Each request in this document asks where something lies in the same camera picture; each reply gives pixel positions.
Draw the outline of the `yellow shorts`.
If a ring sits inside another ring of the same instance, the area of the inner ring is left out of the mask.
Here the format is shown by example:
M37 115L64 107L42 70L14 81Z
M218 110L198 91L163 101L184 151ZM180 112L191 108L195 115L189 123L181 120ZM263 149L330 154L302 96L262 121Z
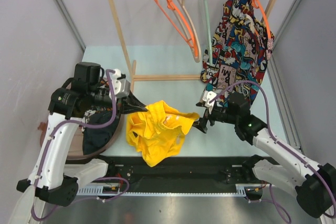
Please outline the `yellow shorts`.
M154 167L180 153L186 135L200 117L196 112L180 112L163 100L146 108L146 112L127 116L125 138L145 163Z

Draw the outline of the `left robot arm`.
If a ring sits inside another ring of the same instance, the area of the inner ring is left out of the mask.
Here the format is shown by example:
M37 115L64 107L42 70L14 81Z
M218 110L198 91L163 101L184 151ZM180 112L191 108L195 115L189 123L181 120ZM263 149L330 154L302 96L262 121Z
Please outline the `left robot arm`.
M72 139L79 126L98 130L111 125L122 114L147 111L132 93L131 84L119 69L104 70L93 62L76 64L73 77L54 91L48 107L48 123L35 167L28 178L17 182L16 189L57 206L69 206L79 189L101 178L110 182L116 169L110 161L93 157L88 163L65 174L64 168ZM85 112L92 106L110 107L108 122L85 123Z

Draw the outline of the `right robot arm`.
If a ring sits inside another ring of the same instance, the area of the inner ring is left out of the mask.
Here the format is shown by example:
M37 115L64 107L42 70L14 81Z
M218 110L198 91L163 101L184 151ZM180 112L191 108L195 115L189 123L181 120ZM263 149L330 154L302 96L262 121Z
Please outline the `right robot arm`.
M268 154L276 164L254 155L242 169L249 183L263 180L296 198L299 206L311 217L320 218L335 207L335 167L319 164L304 156L271 132L268 125L250 112L243 95L233 93L228 106L218 107L212 91L204 91L197 106L205 108L203 117L193 126L203 133L215 122L234 125L238 138Z

